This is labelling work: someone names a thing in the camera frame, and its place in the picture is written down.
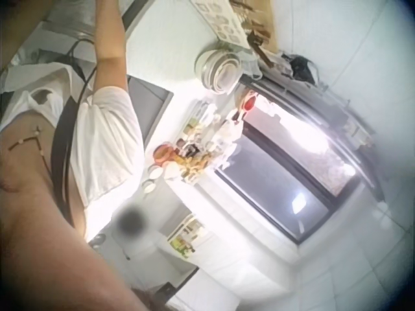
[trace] utensil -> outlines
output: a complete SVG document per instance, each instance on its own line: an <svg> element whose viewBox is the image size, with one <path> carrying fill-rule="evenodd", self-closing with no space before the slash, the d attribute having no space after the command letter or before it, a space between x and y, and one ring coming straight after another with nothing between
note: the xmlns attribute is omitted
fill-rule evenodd
<svg viewBox="0 0 415 311"><path fill-rule="evenodd" d="M241 61L236 54L226 50L208 51L196 61L195 73L206 89L223 94L242 76Z"/></svg>

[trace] kitchen cabinet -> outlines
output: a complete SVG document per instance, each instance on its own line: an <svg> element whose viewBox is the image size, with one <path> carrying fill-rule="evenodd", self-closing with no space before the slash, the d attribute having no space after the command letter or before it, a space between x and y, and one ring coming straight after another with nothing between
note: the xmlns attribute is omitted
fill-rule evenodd
<svg viewBox="0 0 415 311"><path fill-rule="evenodd" d="M199 269L167 304L186 311L233 311L240 298Z"/></svg>

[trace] cable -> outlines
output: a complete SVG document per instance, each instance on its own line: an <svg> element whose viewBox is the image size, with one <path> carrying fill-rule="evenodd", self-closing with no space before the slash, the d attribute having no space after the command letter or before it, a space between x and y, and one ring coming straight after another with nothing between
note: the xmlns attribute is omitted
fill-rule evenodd
<svg viewBox="0 0 415 311"><path fill-rule="evenodd" d="M75 63L75 57L73 56L73 53L78 44L82 41L86 41L93 44L93 41L87 39L80 39L73 44L73 46L66 54L71 58L72 68L74 68L73 65ZM80 104L82 102L82 98L84 96L85 90L89 82L91 81L96 71L97 66L94 67L91 74L84 81L84 86L82 88L82 91L80 92L78 101L75 102L73 99L70 98L66 103L64 110L59 118L58 124L56 125L52 145L51 164L55 200L62 215L72 227L75 227L75 224L73 222L69 198L69 168L71 162L73 136L75 132L75 124L77 123L77 116Z"/></svg>
<svg viewBox="0 0 415 311"><path fill-rule="evenodd" d="M91 79L92 79L92 77L93 77L93 75L95 74L96 71L97 71L97 66L94 67L91 74L86 79L86 81L84 83L84 87L82 88L82 91L80 92L79 99L78 99L78 102L77 102L77 115L78 115L80 103L82 101L82 97L84 96L84 93L85 93L85 90L88 86L88 83L89 83L89 81L91 81ZM72 133L69 137L69 141L67 142L68 145L67 145L67 152L66 152L66 156L65 156L65 171L64 171L64 176L65 176L65 200L66 200L66 204L69 208L71 206L70 202L69 202L69 164L71 162L72 142L73 142L74 132L75 132L75 125L74 125Z"/></svg>

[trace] kitchen utensil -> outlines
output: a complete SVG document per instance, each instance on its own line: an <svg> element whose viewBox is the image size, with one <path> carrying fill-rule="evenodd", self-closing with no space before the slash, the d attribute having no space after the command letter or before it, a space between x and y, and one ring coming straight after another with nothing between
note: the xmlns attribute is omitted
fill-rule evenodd
<svg viewBox="0 0 415 311"><path fill-rule="evenodd" d="M156 164L162 165L164 162L168 161L172 154L174 153L174 149L169 144L162 144L157 147L157 149L153 153L154 162Z"/></svg>
<svg viewBox="0 0 415 311"><path fill-rule="evenodd" d="M195 73L206 89L223 94L229 92L242 76L241 61L229 51L208 51L196 61Z"/></svg>
<svg viewBox="0 0 415 311"><path fill-rule="evenodd" d="M163 175L163 168L157 164L150 166L147 170L148 178L149 179L158 179L161 175Z"/></svg>
<svg viewBox="0 0 415 311"><path fill-rule="evenodd" d="M145 182L143 182L142 187L143 187L144 193L148 194L154 191L154 189L156 188L156 184L154 181L148 179Z"/></svg>
<svg viewBox="0 0 415 311"><path fill-rule="evenodd" d="M223 94L228 92L241 76L241 62L236 54L229 52L216 61L209 76L209 85L214 92Z"/></svg>
<svg viewBox="0 0 415 311"><path fill-rule="evenodd" d="M209 84L206 80L206 73L209 71L209 66L212 59L215 59L215 55L222 54L221 50L212 50L202 53L195 64L195 73L198 79L202 82L203 86L209 89Z"/></svg>

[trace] sleeve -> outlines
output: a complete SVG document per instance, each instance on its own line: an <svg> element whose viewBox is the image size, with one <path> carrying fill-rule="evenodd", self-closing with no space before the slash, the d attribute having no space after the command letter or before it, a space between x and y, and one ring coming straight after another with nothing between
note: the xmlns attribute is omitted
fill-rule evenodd
<svg viewBox="0 0 415 311"><path fill-rule="evenodd" d="M104 87L81 104L73 144L71 164L86 207L130 178L138 187L143 137L125 90ZM122 203L133 193L119 195Z"/></svg>

